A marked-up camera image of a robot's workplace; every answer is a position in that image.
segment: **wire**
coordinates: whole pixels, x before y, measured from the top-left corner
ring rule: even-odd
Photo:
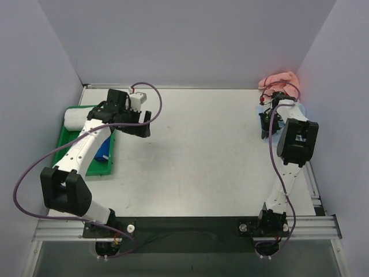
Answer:
[[[277,84],[277,83],[284,83],[284,84],[288,84],[288,85],[293,86],[293,87],[297,90],[297,92],[298,92],[298,96],[297,96],[297,98],[296,98],[296,100],[295,100],[295,103],[300,99],[300,97],[301,97],[301,92],[300,92],[300,90],[298,89],[298,87],[296,87],[295,85],[291,84],[290,82],[286,82],[286,81],[276,81],[276,82],[271,83],[270,85],[272,85],[272,84]],[[270,116],[270,121],[271,121],[271,122],[273,122],[274,117],[276,116],[276,112],[277,112],[277,109],[278,109],[278,108],[280,108],[280,107],[293,107],[293,106],[295,105],[295,103],[293,103],[293,104],[279,104],[279,105],[277,105],[277,106],[273,109],[273,111],[272,111],[272,115]],[[271,160],[271,162],[272,162],[272,166],[273,166],[273,168],[274,168],[274,171],[276,172],[276,174],[277,174],[277,176],[278,176],[278,179],[280,180],[280,182],[281,182],[281,184],[282,184],[282,188],[283,188],[283,192],[284,192],[285,197],[286,197],[286,201],[287,201],[288,205],[289,205],[289,206],[290,206],[290,208],[291,208],[292,216],[293,216],[293,224],[292,224],[292,227],[291,227],[291,230],[290,230],[290,232],[289,232],[288,236],[286,237],[286,240],[285,240],[285,241],[284,241],[284,243],[281,245],[281,247],[279,248],[279,250],[278,250],[277,252],[275,252],[274,254],[272,254],[272,255],[268,256],[268,258],[269,258],[269,257],[273,257],[273,256],[275,256],[276,254],[280,253],[280,252],[285,248],[285,246],[287,245],[288,241],[291,239],[291,237],[292,237],[292,233],[293,233],[293,231],[294,231],[294,229],[295,229],[295,227],[296,227],[296,212],[295,212],[295,209],[294,209],[294,207],[293,207],[293,205],[292,205],[292,203],[291,203],[291,201],[290,201],[290,199],[289,199],[289,196],[287,195],[286,186],[285,186],[285,184],[284,184],[284,181],[283,181],[283,179],[282,179],[281,174],[280,174],[280,173],[279,173],[279,171],[278,171],[278,168],[277,168],[277,166],[276,166],[276,161],[274,160],[274,155],[273,155],[273,145],[272,145],[272,130],[273,130],[273,125],[272,125],[272,124],[269,124],[269,137],[268,137],[268,140],[269,140],[269,155],[270,155],[270,160]]]
[[[265,78],[265,80],[264,80],[264,87],[265,87],[265,85],[266,85],[266,80],[269,78],[270,76],[267,76],[267,78]]]
[[[118,238],[118,237],[119,237],[119,235],[120,235],[119,233],[115,233],[115,234],[114,234],[114,236],[113,236],[113,239],[114,239],[113,241],[114,241],[114,243],[115,243],[116,245],[118,245],[118,241],[116,240],[116,238]]]
[[[37,165],[39,164],[42,160],[46,159],[47,157],[53,155],[54,153],[60,151],[60,150],[63,150],[67,147],[70,147],[72,146],[74,143],[82,140],[84,137],[90,135],[92,132],[94,131],[97,131],[97,130],[100,130],[102,128],[107,128],[107,127],[118,127],[118,126],[132,126],[132,127],[138,127],[138,126],[144,126],[144,125],[148,125],[150,124],[151,122],[153,122],[154,120],[156,120],[156,118],[160,115],[161,113],[161,109],[163,108],[163,100],[161,98],[161,95],[160,95],[160,92],[157,90],[157,88],[155,86],[153,86],[152,84],[150,83],[147,83],[147,82],[138,82],[138,83],[135,83],[133,84],[131,87],[135,87],[136,85],[147,85],[149,87],[151,87],[158,95],[159,97],[159,109],[157,111],[157,114],[150,120],[146,121],[146,122],[143,122],[143,123],[110,123],[110,124],[105,124],[105,125],[100,125],[98,127],[95,127],[93,129],[91,129],[89,132],[86,132],[82,135],[80,135],[79,137],[77,137],[75,140],[72,140],[71,142],[67,143],[67,144],[64,144],[63,146],[60,146],[52,151],[50,151],[49,153],[47,153],[46,155],[44,155],[43,157],[41,157],[40,159],[36,160],[34,163],[32,163],[20,176],[20,178],[18,179],[18,181],[16,182],[16,185],[14,187],[14,190],[13,190],[13,202],[14,202],[14,205],[24,214],[28,215],[28,216],[31,216],[33,218],[40,218],[40,219],[53,219],[53,220],[76,220],[76,221],[81,221],[81,222],[89,222],[88,220],[86,219],[83,219],[83,218],[77,218],[75,216],[47,216],[47,215],[38,215],[38,214],[34,214],[33,212],[29,212],[27,211],[25,208],[23,208],[20,203],[18,202],[18,198],[17,198],[17,192],[18,192],[18,189],[23,181],[23,179],[27,176],[27,174]],[[130,235],[127,235],[126,233],[116,229],[116,228],[113,228],[113,227],[110,227],[110,226],[107,226],[107,225],[104,225],[104,224],[101,224],[101,223],[97,223],[97,222],[89,222],[91,224],[94,224],[95,226],[99,226],[99,227],[102,227],[102,228],[105,228],[105,229],[108,229],[108,230],[111,230],[111,231],[114,231],[116,233],[119,233],[120,235],[128,238],[130,241],[132,241],[133,243],[135,243],[135,240],[130,236]],[[122,256],[123,254],[128,254],[130,252],[132,252],[134,250],[131,249],[131,250],[128,250],[122,254],[120,254],[120,256]]]

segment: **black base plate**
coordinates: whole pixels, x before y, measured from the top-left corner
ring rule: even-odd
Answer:
[[[127,226],[135,226],[135,252],[139,253],[243,253],[253,252],[251,237],[262,237],[258,232],[241,232],[246,224],[255,229],[257,216],[222,217],[122,217],[116,218],[125,233]],[[278,234],[286,237],[287,232]],[[113,232],[86,224],[84,238],[112,238]],[[122,240],[121,252],[133,247],[128,239]]]

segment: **green tray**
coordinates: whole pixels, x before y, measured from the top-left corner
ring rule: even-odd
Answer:
[[[71,106],[69,108],[88,108],[88,107],[95,107],[95,106]],[[62,126],[62,130],[60,132],[58,147],[68,143],[76,139],[79,135],[79,131],[70,132],[65,129],[64,124]],[[105,163],[97,162],[95,159],[92,160],[90,166],[87,169],[86,176],[94,176],[94,175],[109,175],[111,173],[111,166],[112,166],[112,153],[113,153],[113,146],[114,146],[114,133],[110,135],[110,147],[109,147],[109,160]],[[67,147],[63,150],[57,152],[54,156],[53,164],[56,164],[60,161],[64,155],[67,153],[70,147]]]

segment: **screw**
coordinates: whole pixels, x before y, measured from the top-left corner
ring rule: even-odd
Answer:
[[[127,232],[132,234],[134,232],[134,225],[133,224],[129,224],[127,226]]]
[[[244,223],[242,223],[239,228],[240,228],[241,232],[246,232],[247,231],[247,225],[244,224]]]

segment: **white connector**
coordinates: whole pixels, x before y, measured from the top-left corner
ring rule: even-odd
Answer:
[[[147,100],[147,95],[143,92],[135,92],[129,95],[131,99],[131,109],[134,111],[141,111],[141,105]]]

